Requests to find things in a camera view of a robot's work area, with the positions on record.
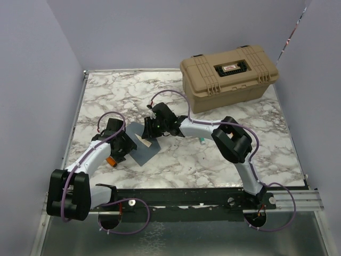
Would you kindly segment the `cream paper letter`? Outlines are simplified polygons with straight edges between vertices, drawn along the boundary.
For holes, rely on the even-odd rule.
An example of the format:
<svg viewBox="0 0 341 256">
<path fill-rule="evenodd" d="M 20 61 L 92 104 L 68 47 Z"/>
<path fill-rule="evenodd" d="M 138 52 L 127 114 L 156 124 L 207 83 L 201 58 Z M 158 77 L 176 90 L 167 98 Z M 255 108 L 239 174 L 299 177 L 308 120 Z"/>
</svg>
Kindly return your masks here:
<svg viewBox="0 0 341 256">
<path fill-rule="evenodd" d="M 135 134 L 136 138 L 142 143 L 144 144 L 146 147 L 150 147 L 152 145 L 152 143 L 146 139 L 142 139 L 141 136 L 139 136 L 138 134 Z"/>
</svg>

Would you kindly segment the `grey blue envelope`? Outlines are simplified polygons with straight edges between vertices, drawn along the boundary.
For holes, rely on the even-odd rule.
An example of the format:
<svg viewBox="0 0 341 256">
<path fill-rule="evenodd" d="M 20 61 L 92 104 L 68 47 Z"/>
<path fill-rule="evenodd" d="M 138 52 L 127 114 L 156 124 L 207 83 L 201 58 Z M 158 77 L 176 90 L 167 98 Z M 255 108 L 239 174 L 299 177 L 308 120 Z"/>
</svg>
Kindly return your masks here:
<svg viewBox="0 0 341 256">
<path fill-rule="evenodd" d="M 126 133 L 137 145 L 137 150 L 131 151 L 130 156 L 139 166 L 146 164 L 160 151 L 157 139 L 146 139 L 152 143 L 150 147 L 146 147 L 136 138 L 135 134 L 142 137 L 143 130 L 144 126 L 137 122 L 131 122 L 126 126 Z"/>
</svg>

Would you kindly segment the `green white glue stick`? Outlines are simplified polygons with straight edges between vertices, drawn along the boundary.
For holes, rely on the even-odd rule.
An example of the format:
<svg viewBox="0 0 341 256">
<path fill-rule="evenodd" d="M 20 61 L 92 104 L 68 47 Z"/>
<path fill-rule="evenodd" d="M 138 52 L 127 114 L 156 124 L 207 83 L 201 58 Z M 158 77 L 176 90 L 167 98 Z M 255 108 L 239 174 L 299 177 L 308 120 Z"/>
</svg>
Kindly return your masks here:
<svg viewBox="0 0 341 256">
<path fill-rule="evenodd" d="M 200 140 L 200 143 L 201 143 L 202 145 L 205 145 L 205 144 L 206 144 L 206 142 L 205 142 L 205 139 L 204 139 L 204 138 L 199 138 L 199 140 Z"/>
</svg>

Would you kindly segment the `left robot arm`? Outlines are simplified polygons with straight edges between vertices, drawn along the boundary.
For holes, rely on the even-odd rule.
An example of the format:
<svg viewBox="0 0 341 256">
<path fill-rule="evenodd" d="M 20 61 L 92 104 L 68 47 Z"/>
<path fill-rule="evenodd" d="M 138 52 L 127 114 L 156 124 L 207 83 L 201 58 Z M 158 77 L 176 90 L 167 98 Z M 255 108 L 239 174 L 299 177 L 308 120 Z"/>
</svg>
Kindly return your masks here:
<svg viewBox="0 0 341 256">
<path fill-rule="evenodd" d="M 118 198 L 109 185 L 91 187 L 90 178 L 103 162 L 115 167 L 136 150 L 136 143 L 125 132 L 125 122 L 110 118 L 107 127 L 96 134 L 86 151 L 64 170 L 52 172 L 48 188 L 46 212 L 50 216 L 83 221 L 90 210 L 102 206 L 113 210 Z"/>
</svg>

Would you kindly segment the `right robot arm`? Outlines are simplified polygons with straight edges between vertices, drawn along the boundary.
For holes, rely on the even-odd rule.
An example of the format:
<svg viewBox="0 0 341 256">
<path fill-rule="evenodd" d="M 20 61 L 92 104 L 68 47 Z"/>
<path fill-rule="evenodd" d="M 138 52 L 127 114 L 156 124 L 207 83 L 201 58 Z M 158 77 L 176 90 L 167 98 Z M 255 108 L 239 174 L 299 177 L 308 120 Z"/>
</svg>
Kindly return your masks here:
<svg viewBox="0 0 341 256">
<path fill-rule="evenodd" d="M 163 102 L 152 106 L 151 116 L 144 119 L 142 139 L 159 138 L 169 133 L 175 137 L 213 140 L 221 155 L 233 163 L 242 180 L 245 203 L 256 209 L 264 202 L 266 187 L 259 181 L 251 162 L 252 139 L 245 128 L 230 116 L 221 121 L 198 121 L 186 115 L 175 115 Z"/>
</svg>

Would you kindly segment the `tan plastic toolbox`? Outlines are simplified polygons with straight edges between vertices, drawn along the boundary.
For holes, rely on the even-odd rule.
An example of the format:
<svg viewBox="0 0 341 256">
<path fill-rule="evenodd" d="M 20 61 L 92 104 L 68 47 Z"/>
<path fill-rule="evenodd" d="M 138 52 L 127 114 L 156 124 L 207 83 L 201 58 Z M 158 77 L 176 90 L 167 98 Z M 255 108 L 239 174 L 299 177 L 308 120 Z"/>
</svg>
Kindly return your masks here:
<svg viewBox="0 0 341 256">
<path fill-rule="evenodd" d="M 180 63 L 183 91 L 192 112 L 260 98 L 279 71 L 259 45 L 216 54 L 193 55 Z"/>
</svg>

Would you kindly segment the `orange handled screwdriver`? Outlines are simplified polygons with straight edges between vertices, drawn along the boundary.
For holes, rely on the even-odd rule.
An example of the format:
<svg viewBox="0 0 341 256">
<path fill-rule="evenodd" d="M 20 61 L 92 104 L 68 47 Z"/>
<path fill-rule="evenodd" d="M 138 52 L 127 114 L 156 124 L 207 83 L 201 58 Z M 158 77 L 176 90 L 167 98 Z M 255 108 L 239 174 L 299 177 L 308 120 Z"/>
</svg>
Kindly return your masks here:
<svg viewBox="0 0 341 256">
<path fill-rule="evenodd" d="M 107 163 L 112 166 L 112 167 L 116 167 L 117 166 L 117 162 L 112 158 L 112 157 L 108 157 L 106 159 Z"/>
</svg>

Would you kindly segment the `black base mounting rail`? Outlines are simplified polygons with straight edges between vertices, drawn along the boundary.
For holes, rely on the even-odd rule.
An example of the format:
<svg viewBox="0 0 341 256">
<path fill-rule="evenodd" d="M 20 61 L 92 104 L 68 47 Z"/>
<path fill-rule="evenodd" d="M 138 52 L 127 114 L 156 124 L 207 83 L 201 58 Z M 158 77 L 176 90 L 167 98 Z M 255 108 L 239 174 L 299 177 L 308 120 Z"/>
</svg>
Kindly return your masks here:
<svg viewBox="0 0 341 256">
<path fill-rule="evenodd" d="M 133 199 L 135 205 L 98 206 L 92 214 L 122 216 L 124 222 L 243 221 L 244 213 L 257 213 L 263 206 L 274 210 L 273 194 L 258 202 L 241 188 L 116 189 L 114 199 Z"/>
</svg>

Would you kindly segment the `aluminium table frame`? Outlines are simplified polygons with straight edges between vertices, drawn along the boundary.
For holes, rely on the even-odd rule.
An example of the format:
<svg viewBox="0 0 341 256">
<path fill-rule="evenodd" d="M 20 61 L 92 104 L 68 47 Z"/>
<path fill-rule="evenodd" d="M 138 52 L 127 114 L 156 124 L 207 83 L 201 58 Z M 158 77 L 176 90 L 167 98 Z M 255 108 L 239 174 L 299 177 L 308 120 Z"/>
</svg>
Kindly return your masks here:
<svg viewBox="0 0 341 256">
<path fill-rule="evenodd" d="M 178 69 L 128 69 L 91 71 L 85 76 L 72 119 L 64 163 L 76 159 L 85 138 L 95 130 L 98 117 L 108 110 L 123 113 L 129 121 L 142 116 L 146 101 L 160 90 L 161 99 L 173 109 L 184 106 Z M 254 101 L 200 114 L 216 118 L 231 114 L 251 127 L 261 140 L 255 161 L 265 182 L 302 185 L 304 176 L 296 158 L 285 119 L 273 87 Z M 133 160 L 116 171 L 100 168 L 96 181 L 110 181 L 122 188 L 237 187 L 241 181 L 231 165 L 209 164 L 216 150 L 193 141 L 163 143 L 162 152 L 144 167 Z M 257 232 L 242 222 L 152 222 L 135 235 L 106 235 L 94 216 L 65 224 L 43 215 L 32 255 L 337 255 L 323 209 L 298 211 L 293 223 L 278 232 Z"/>
</svg>

